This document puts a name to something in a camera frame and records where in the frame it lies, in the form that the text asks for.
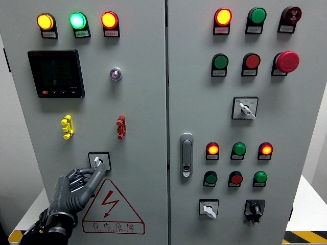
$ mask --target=green push button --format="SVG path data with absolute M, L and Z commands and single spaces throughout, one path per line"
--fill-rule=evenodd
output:
M 223 69 L 228 65 L 228 59 L 224 55 L 219 55 L 215 58 L 215 67 L 218 69 Z
M 255 24 L 261 24 L 265 21 L 267 12 L 263 8 L 254 8 L 250 11 L 250 20 Z
M 268 177 L 267 177 L 267 174 L 265 172 L 259 171 L 259 172 L 255 173 L 254 179 L 258 183 L 265 183 L 267 181 Z
M 236 155 L 243 155 L 244 153 L 246 153 L 246 146 L 244 143 L 236 143 L 234 146 L 233 146 L 233 152 L 236 154 Z
M 218 179 L 217 179 L 217 176 L 215 176 L 215 175 L 209 175 L 206 177 L 205 180 L 208 184 L 215 184 Z

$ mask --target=robotic hand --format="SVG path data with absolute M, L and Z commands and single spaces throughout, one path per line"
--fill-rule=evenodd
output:
M 106 173 L 105 164 L 96 169 L 74 169 L 61 176 L 53 190 L 49 208 L 40 214 L 40 220 L 26 231 L 18 245 L 66 245 L 76 227 L 79 211 L 83 210 Z

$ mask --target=switch plate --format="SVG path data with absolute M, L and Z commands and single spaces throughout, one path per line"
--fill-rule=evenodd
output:
M 219 206 L 219 200 L 218 199 L 200 199 L 199 200 L 199 215 L 207 215 L 204 212 L 203 207 L 211 207 L 213 212 L 218 215 L 218 206 Z
M 90 163 L 91 168 L 95 168 L 94 159 L 95 157 L 99 157 L 103 161 L 103 164 L 106 165 L 107 171 L 111 170 L 111 161 L 110 161 L 110 154 L 109 152 L 89 152 L 88 154 L 88 161 Z
M 252 120 L 250 116 L 246 115 L 241 110 L 239 103 L 242 103 L 243 105 L 247 106 L 250 111 L 252 111 L 253 115 L 256 116 L 258 101 L 258 97 L 234 97 L 231 119 Z

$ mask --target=warning sign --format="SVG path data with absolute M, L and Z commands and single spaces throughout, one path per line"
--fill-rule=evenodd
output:
M 145 234 L 145 224 L 122 192 L 105 179 L 83 220 L 85 233 Z

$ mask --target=green indicator light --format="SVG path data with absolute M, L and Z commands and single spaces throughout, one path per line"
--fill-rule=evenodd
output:
M 206 181 L 209 184 L 215 184 L 217 182 L 217 176 L 209 175 L 206 177 Z
M 255 8 L 250 13 L 250 19 L 255 24 L 261 24 L 267 17 L 266 10 L 263 8 Z
M 254 175 L 255 181 L 258 183 L 265 183 L 268 179 L 267 174 L 263 171 L 259 171 Z
M 244 143 L 236 143 L 233 146 L 233 152 L 235 152 L 236 155 L 243 155 L 244 153 L 246 153 L 246 146 Z
M 215 58 L 215 67 L 218 69 L 223 69 L 228 65 L 228 59 L 224 55 L 219 55 Z
M 69 17 L 69 21 L 72 27 L 75 29 L 82 29 L 86 25 L 86 18 L 84 14 L 80 12 L 72 13 L 71 16 Z

